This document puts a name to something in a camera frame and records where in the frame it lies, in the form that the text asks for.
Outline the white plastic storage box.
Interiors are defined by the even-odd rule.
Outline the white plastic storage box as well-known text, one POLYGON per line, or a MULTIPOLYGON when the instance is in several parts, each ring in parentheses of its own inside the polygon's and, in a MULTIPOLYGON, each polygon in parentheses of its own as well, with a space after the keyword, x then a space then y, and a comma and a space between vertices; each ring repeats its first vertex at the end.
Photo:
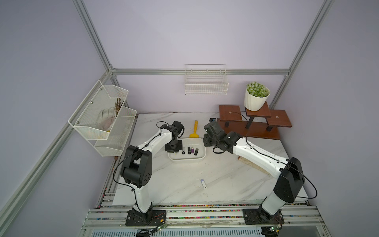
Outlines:
POLYGON ((186 153, 182 155, 182 151, 178 153, 169 153, 168 157, 173 162, 197 162, 202 161, 206 156, 206 148, 203 144, 202 138, 183 138, 183 147, 186 148, 186 153), (193 154, 188 154, 188 147, 194 147, 194 150, 198 148, 197 156, 193 154))

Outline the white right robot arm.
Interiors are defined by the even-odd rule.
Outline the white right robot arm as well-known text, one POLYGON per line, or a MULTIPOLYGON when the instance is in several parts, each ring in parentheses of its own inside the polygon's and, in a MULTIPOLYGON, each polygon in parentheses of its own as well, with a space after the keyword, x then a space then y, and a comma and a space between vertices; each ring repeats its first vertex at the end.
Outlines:
POLYGON ((204 129, 205 147, 218 148, 245 158, 277 179, 273 191, 258 208, 260 215, 272 217, 285 204, 295 201, 305 182, 298 159, 279 157, 249 142, 246 137, 236 132, 226 133, 216 121, 208 123, 204 129))

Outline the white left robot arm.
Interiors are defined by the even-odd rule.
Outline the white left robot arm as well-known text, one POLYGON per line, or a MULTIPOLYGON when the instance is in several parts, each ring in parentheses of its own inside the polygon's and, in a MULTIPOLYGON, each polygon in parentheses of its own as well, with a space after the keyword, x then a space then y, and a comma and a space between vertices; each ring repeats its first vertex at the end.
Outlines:
POLYGON ((146 214, 151 209, 152 201, 146 185, 153 174, 153 157, 161 149, 167 153, 180 152, 183 148, 180 138, 184 130, 179 121, 174 121, 171 125, 163 123, 147 142, 139 146, 130 145, 126 149, 120 168, 120 176, 124 181, 120 184, 133 192, 134 210, 146 214))

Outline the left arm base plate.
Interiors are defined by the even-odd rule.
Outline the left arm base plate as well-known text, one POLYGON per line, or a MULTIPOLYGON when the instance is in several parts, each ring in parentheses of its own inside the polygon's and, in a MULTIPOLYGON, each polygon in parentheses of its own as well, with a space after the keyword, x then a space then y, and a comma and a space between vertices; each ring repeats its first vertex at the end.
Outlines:
POLYGON ((128 211, 125 226, 160 226, 165 223, 167 212, 165 210, 150 210, 147 213, 139 212, 135 209, 128 211))

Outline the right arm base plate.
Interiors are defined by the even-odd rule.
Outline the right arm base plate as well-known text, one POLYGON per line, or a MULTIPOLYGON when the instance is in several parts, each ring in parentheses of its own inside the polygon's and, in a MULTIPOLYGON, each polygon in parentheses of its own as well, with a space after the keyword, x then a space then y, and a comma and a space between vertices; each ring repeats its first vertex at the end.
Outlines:
POLYGON ((266 213, 263 209, 243 209, 243 217, 246 225, 281 225, 284 219, 281 209, 274 215, 266 213))

